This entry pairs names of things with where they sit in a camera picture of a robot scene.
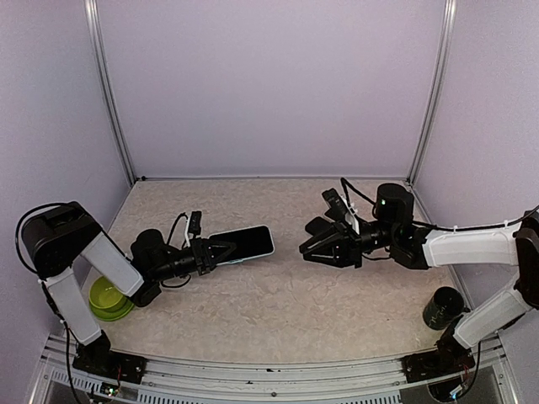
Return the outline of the black phone case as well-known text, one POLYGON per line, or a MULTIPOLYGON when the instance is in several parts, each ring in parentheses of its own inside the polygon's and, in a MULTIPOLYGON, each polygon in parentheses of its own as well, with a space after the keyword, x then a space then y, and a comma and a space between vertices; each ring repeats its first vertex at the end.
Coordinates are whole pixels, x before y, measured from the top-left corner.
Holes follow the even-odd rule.
POLYGON ((305 232, 311 236, 317 236, 330 231, 333 224, 321 216, 317 216, 305 225, 305 232))

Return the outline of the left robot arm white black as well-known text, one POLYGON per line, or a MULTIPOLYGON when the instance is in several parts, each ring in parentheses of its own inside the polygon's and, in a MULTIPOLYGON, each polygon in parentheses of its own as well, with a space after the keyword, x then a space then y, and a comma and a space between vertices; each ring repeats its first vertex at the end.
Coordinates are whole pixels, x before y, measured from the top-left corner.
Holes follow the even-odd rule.
POLYGON ((73 263, 83 258, 135 306, 148 306, 162 282, 208 274, 235 251, 233 242, 200 237, 200 220, 199 211, 189 215, 182 249, 171 246, 159 230, 148 229, 126 254, 77 201, 55 202, 22 215, 15 227, 15 248, 67 330, 86 347, 86 362, 107 375, 117 367, 118 357, 105 346, 109 340, 82 296, 73 263))

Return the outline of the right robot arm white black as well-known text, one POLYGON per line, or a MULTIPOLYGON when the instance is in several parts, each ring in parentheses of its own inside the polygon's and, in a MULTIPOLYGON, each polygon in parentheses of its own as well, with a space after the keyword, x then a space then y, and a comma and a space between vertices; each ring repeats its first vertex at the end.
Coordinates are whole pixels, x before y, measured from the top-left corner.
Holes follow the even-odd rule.
POLYGON ((538 210, 521 218, 486 226, 438 227, 414 220, 414 196, 402 185, 383 183, 371 201, 373 221, 358 216, 350 202, 353 190, 342 182, 345 194, 323 192, 328 210, 320 224, 307 225, 310 238, 299 246, 307 261, 335 268, 359 268, 365 255, 387 248, 389 258, 407 269, 472 263, 516 266, 511 283, 444 332, 431 354, 431 367, 447 374, 460 364, 464 350, 478 345, 538 307, 538 210))

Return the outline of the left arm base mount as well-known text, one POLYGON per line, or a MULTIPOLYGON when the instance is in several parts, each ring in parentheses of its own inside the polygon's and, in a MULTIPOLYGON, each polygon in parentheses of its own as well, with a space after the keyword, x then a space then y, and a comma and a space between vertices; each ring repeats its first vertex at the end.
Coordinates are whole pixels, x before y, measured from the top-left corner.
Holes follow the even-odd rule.
POLYGON ((140 385, 147 359, 111 349, 104 331, 89 344, 78 344, 72 365, 75 369, 108 379, 140 385))

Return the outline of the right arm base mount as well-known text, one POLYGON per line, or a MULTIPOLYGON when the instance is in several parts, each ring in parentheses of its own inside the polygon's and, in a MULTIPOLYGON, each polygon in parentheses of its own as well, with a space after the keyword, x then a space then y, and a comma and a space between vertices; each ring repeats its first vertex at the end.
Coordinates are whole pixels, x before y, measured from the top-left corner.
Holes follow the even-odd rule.
POLYGON ((452 375, 476 365, 471 349, 449 334, 436 342, 434 350, 406 355, 401 363, 408 383, 452 375))

